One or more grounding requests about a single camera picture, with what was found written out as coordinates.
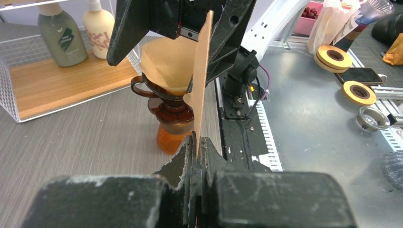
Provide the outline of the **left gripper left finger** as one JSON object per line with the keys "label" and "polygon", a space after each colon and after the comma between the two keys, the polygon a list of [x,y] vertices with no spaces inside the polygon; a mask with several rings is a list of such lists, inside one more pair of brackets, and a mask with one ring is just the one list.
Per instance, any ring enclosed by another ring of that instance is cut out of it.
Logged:
{"label": "left gripper left finger", "polygon": [[38,191],[24,228],[193,228],[186,137],[152,175],[59,176]]}

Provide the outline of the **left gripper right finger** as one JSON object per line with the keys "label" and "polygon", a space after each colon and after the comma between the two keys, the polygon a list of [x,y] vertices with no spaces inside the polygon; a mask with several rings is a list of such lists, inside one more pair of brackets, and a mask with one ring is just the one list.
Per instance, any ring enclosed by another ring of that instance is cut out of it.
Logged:
{"label": "left gripper right finger", "polygon": [[199,140],[204,169],[201,228],[355,228],[340,184],[320,172],[234,169],[209,138]]}

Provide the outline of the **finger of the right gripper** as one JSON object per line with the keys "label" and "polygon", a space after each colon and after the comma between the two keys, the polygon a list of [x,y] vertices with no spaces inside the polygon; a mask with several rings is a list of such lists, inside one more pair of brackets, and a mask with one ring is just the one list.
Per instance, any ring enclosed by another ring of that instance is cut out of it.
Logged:
{"label": "finger of the right gripper", "polygon": [[189,27],[199,31],[202,17],[214,12],[206,84],[230,70],[235,62],[255,0],[190,0]]}
{"label": "finger of the right gripper", "polygon": [[179,36],[181,0],[118,0],[107,62],[117,66],[147,35]]}

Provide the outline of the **amber brown coffee dripper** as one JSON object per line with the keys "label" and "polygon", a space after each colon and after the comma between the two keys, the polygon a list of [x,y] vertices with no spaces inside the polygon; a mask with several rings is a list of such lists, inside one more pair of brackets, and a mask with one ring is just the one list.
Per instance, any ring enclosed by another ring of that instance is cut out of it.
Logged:
{"label": "amber brown coffee dripper", "polygon": [[149,99],[149,111],[162,123],[187,123],[194,120],[193,111],[182,96],[174,95],[151,82],[145,74],[132,78],[131,90]]}

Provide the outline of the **brown paper coffee filter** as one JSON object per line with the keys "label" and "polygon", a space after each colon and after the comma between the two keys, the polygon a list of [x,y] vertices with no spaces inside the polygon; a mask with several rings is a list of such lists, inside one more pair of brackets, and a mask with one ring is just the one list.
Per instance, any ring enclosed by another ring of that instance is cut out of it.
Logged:
{"label": "brown paper coffee filter", "polygon": [[193,75],[197,42],[184,37],[158,38],[142,46],[140,69],[173,95],[184,95]]}

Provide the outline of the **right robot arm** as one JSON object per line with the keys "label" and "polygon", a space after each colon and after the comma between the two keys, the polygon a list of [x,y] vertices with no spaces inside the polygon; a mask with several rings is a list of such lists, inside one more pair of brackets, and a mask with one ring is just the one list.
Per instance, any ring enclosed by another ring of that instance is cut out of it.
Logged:
{"label": "right robot arm", "polygon": [[210,82],[233,66],[241,48],[256,51],[261,60],[272,40],[305,5],[306,0],[270,0],[262,16],[248,27],[257,9],[253,0],[119,0],[107,62],[117,66],[148,32],[197,40],[208,11],[213,11],[206,78]]}

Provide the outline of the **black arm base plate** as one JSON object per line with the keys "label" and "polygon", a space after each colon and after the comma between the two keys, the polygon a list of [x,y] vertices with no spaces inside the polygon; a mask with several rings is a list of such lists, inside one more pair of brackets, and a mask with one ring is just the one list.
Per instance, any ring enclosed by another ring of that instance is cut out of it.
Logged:
{"label": "black arm base plate", "polygon": [[239,96],[224,93],[228,76],[216,80],[218,115],[223,157],[236,170],[270,172],[259,156],[268,152],[257,107],[249,104],[248,92]]}

